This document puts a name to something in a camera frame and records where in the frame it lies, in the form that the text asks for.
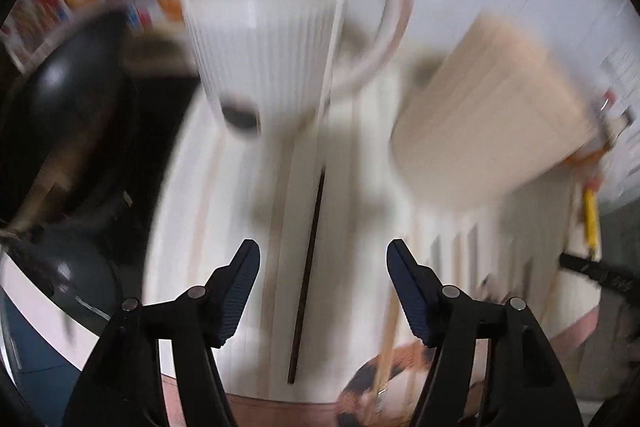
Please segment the black frying pan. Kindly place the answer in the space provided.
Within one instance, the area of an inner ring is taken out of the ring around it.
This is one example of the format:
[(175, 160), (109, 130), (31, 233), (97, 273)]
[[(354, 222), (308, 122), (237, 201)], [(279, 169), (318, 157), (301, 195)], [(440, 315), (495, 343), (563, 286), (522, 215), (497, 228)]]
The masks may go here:
[(122, 64), (124, 9), (66, 28), (14, 83), (1, 109), (1, 236), (16, 239), (75, 197), (84, 172), (136, 90)]

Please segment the beige utensil holder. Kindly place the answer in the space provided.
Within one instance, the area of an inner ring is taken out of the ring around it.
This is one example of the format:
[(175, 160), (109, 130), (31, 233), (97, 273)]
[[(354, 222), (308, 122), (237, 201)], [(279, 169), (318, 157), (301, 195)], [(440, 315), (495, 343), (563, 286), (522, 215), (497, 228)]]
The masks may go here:
[(409, 91), (390, 150), (415, 199), (466, 209), (538, 178), (597, 134), (587, 98), (551, 53), (484, 12)]

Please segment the yellow utility knife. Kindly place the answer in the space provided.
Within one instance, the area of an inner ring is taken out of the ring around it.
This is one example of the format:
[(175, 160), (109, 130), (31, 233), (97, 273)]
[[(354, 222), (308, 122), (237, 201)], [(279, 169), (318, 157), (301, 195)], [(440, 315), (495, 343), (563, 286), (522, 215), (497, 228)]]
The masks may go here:
[(593, 188), (586, 186), (582, 193), (582, 205), (584, 205), (585, 241), (590, 258), (596, 257), (598, 248), (598, 201)]

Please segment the blue cabinet front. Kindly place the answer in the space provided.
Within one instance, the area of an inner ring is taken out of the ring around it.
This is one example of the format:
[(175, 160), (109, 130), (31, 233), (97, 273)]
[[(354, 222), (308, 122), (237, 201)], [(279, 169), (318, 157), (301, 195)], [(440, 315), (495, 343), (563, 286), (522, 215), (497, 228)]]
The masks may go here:
[(18, 392), (43, 425), (61, 426), (80, 375), (1, 294), (1, 324)]

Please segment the striped cat print mat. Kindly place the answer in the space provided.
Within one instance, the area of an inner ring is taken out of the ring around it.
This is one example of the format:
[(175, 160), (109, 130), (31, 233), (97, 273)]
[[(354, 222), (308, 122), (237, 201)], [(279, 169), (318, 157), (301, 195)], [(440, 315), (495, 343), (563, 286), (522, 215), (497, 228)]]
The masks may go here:
[[(416, 205), (388, 140), (407, 80), (390, 68), (334, 104), (319, 128), (283, 142), (249, 140), (215, 120), (196, 90), (181, 121), (155, 210), (145, 303), (178, 297), (230, 261), (244, 239), (260, 269), (235, 334), (215, 358), (238, 422), (392, 425), (410, 416), (426, 354), (399, 308), (386, 247), (475, 298), (519, 295), (560, 353), (596, 329), (600, 289), (561, 272), (582, 248), (579, 188), (553, 170), (497, 202), (463, 212)], [(286, 382), (320, 170), (320, 222), (294, 385)]]

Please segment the dark chopstick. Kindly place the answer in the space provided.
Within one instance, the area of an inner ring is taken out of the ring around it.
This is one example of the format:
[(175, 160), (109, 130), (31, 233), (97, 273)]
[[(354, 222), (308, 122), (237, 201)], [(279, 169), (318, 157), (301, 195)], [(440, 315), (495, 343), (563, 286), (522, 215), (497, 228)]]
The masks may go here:
[(294, 385), (297, 375), (297, 366), (299, 360), (300, 346), (302, 345), (303, 329), (306, 314), (306, 304), (309, 294), (309, 285), (311, 279), (312, 265), (314, 264), (314, 248), (316, 248), (316, 240), (320, 222), (322, 198), (324, 184), (326, 183), (326, 167), (320, 170), (316, 199), (314, 200), (314, 214), (312, 215), (311, 225), (308, 234), (307, 250), (305, 256), (304, 271), (302, 283), (300, 284), (298, 305), (296, 310), (294, 333), (292, 339), (290, 361), (288, 361), (288, 377), (286, 382)]

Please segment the white pink electric kettle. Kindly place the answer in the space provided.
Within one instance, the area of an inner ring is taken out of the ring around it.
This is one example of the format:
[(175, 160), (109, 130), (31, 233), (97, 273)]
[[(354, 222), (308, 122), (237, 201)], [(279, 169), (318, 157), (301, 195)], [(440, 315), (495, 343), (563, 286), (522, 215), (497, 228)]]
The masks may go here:
[(292, 135), (371, 81), (398, 49), (413, 0), (384, 0), (374, 37), (341, 67), (347, 2), (182, 0), (214, 115), (244, 135)]

